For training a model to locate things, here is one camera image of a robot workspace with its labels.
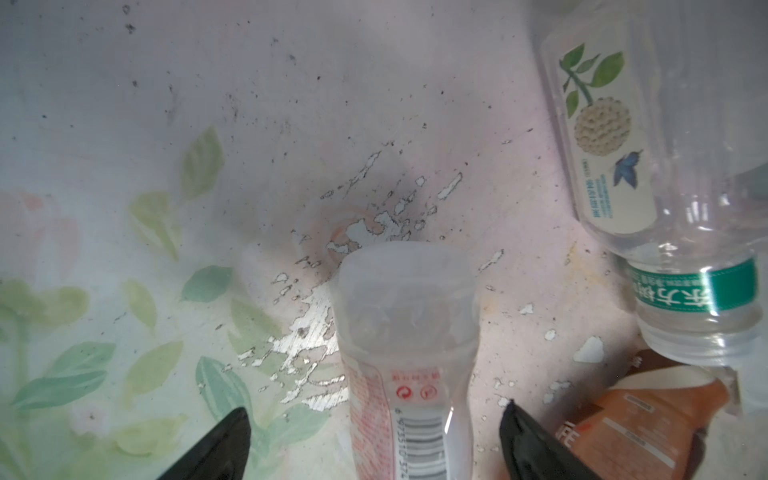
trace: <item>water bottle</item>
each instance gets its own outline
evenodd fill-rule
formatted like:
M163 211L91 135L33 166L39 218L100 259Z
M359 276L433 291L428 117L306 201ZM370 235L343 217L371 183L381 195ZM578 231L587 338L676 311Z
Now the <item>water bottle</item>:
M465 254L382 243L348 255L335 283L360 480L471 478L467 389L480 325Z
M739 365L768 233L765 2L587 0L542 57L580 220L630 264L648 345Z

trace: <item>peeling paint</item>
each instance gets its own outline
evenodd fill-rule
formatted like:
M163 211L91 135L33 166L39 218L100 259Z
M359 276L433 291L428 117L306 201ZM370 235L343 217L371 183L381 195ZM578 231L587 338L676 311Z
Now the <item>peeling paint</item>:
M483 270L487 269L489 266L493 265L494 263L497 263L499 260L502 259L504 256L504 249L502 248L498 252L493 254L493 257L485 263L483 263L480 268L478 268L478 271L482 272Z
M368 160L366 161L366 166L362 168L360 172L358 172L357 175L349 179L349 186L346 188L346 193L344 194L344 197L346 197L349 194L349 191L352 190L352 187L354 187L357 182L361 181L363 178L366 177L368 174L368 170L373 167L373 162L376 161L377 158L379 158L379 155L382 153L381 150L374 152L371 154L370 157L368 157Z
M533 303L526 303L520 310L518 310L518 313L521 315L531 315L533 313Z
M451 180L451 183L448 184L447 187L440 190L440 193L437 194L437 198L439 200L445 200L446 198L448 198L448 195L450 195L451 192L453 192L453 190L456 188L456 185L458 185L458 183L462 181L463 177L464 176L462 175L462 172L459 172L458 175L456 175L453 178L453 180Z
M334 242L328 242L328 244L326 245L326 249L333 250L336 253L341 253L345 255L349 253L349 246L347 244L336 245Z
M599 336L591 336L584 342L584 345L574 353L574 362L600 363L603 361L604 356L603 340L601 340Z
M349 400L349 388L344 387L338 392L311 396L308 399L302 400L301 403L309 406L312 410L322 412L324 410L330 410L340 403L346 402L347 400Z
M552 384L549 386L549 389L552 392L557 392L558 390L567 390L570 389L573 384L569 381L565 382L552 382Z
M341 376L334 377L332 379L319 380L317 382L310 382L310 383L312 383L313 385L318 385L318 386L328 386L328 385L333 385L334 383L343 382L344 379L346 379L346 376L341 375Z
M255 349L246 350L245 352L238 355L237 359L242 362L243 360L252 357L254 355L254 350Z

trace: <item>paint chip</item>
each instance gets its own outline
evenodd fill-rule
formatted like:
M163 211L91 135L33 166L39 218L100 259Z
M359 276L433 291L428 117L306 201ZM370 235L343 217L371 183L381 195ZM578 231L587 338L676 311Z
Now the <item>paint chip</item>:
M549 389L552 392L557 392L558 390L567 390L570 389L573 384L569 381L565 382L552 382L552 384L549 386Z
M438 200L445 200L446 198L448 198L448 195L450 195L451 192L453 192L453 190L456 188L456 185L458 185L458 183L462 181L462 178L463 178L462 172L459 172L458 175L456 175L453 178L453 180L451 180L451 183L448 184L447 187L440 190L440 193L437 194Z
M574 353L574 362L600 363L603 361L604 356L603 341L599 336L591 336L584 342L584 345L578 352Z
M368 170L373 167L373 162L376 161L377 158L379 158L379 155L382 153L381 150L374 152L371 154L370 157L368 157L368 160L366 161L366 166L362 168L360 172L358 172L357 175L349 179L349 186L346 188L346 193L344 194L344 197L346 197L349 194L349 191L352 190L352 187L357 184L357 182L361 181L363 178L366 177L368 174Z
M480 268L478 268L478 271L482 272L483 270L487 269L489 266L493 265L494 263L497 263L499 260L502 259L504 256L504 249L502 248L498 252L493 254L493 257L485 263L483 263Z
M523 306L520 310L518 310L518 313L521 315L530 315L533 313L533 303L526 303L525 306Z
M243 360L252 357L253 354L255 353L255 350L256 350L255 348L250 349L250 350L246 350L245 352L243 352L240 355L238 355L237 359L242 362Z
M334 242L328 242L328 244L326 245L326 249L333 250L336 253L343 253L343 254L349 253L349 245L347 244L336 245Z

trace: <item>painted leaf pattern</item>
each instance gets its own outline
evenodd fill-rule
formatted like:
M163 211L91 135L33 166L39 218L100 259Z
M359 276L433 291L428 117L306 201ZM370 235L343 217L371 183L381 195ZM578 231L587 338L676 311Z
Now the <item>painted leaf pattern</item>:
M128 280L123 283L123 293L128 298L131 313L144 325L154 330L157 323L157 307L147 287L136 280Z
M184 342L169 342L146 352L128 370L125 379L126 403L134 396L160 388L181 357Z
M231 267L206 266L187 280L181 291L181 298L190 302L213 302L227 291L231 281Z
M128 208L139 235L179 260L181 232L170 212L168 192L142 194Z
M181 189L188 200L198 197L216 183L224 165L224 152L214 127L207 128L184 154Z

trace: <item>plastic bottle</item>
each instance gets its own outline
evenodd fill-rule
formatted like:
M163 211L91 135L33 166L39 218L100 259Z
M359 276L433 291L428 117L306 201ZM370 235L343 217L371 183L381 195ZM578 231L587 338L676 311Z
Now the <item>plastic bottle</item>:
M768 233L765 2L582 3L542 56L580 220L631 265L649 346L738 365Z
M360 480L471 478L480 325L464 253L422 242L357 250L341 264L333 310Z

